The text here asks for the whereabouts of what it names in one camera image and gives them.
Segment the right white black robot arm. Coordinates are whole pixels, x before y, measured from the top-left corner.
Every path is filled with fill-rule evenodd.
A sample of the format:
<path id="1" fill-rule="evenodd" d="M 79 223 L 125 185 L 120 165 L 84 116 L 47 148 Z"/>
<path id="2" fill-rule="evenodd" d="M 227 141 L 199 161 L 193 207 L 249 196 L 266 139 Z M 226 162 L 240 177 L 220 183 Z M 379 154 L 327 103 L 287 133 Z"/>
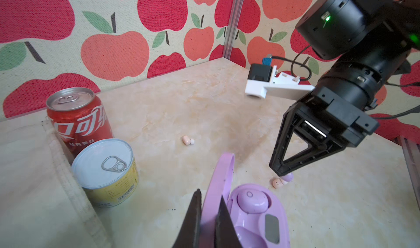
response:
<path id="1" fill-rule="evenodd" d="M 270 160 L 280 177 L 375 132 L 375 95 L 393 74 L 410 72 L 408 55 L 420 47 L 420 0 L 318 0 L 296 30 L 335 63 L 283 116 Z"/>

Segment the purple earbud charging case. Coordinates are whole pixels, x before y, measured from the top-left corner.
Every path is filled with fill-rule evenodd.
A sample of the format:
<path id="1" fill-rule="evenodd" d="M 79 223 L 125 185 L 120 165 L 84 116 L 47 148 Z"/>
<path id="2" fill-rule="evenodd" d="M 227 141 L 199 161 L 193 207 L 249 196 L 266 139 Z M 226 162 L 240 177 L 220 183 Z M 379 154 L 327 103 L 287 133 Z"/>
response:
<path id="1" fill-rule="evenodd" d="M 224 153 L 214 169 L 203 203 L 199 247 L 215 248 L 215 219 L 221 197 L 243 248 L 290 247 L 287 216 L 280 200 L 256 184 L 232 189 L 234 165 L 234 154 Z"/>

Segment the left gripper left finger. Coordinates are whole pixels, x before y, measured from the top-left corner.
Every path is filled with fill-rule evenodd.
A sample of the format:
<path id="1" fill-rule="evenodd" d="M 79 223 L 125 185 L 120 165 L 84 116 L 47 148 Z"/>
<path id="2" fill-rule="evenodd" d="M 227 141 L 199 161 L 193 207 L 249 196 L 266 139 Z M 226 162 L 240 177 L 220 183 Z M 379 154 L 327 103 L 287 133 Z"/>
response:
<path id="1" fill-rule="evenodd" d="M 190 201 L 173 248 L 198 248 L 202 215 L 202 193 L 197 189 Z"/>

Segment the purple earbud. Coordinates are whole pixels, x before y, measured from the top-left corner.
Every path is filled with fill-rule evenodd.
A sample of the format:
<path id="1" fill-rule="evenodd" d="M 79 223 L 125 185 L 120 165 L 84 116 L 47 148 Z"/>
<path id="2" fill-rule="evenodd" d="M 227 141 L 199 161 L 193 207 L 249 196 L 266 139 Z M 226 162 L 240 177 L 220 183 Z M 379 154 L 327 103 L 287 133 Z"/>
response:
<path id="1" fill-rule="evenodd" d="M 288 173 L 287 175 L 280 177 L 280 179 L 286 184 L 293 181 L 294 175 L 293 173 Z"/>

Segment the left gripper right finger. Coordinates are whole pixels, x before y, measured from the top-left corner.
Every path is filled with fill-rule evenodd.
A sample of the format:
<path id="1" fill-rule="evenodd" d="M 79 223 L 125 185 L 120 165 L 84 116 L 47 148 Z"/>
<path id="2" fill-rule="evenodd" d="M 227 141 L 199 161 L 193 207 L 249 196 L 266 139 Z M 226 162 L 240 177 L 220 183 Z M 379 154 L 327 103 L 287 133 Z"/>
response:
<path id="1" fill-rule="evenodd" d="M 242 248 L 223 197 L 215 219 L 214 247 Z"/>

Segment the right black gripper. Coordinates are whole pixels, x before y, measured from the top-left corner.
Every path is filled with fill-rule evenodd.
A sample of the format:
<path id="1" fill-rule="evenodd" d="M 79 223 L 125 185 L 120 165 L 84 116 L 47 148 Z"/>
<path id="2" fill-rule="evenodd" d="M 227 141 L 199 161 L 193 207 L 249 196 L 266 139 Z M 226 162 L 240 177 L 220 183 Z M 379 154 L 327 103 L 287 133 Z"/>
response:
<path id="1" fill-rule="evenodd" d="M 284 114 L 269 167 L 285 176 L 346 147 L 357 147 L 379 126 L 327 87 L 316 87 Z"/>

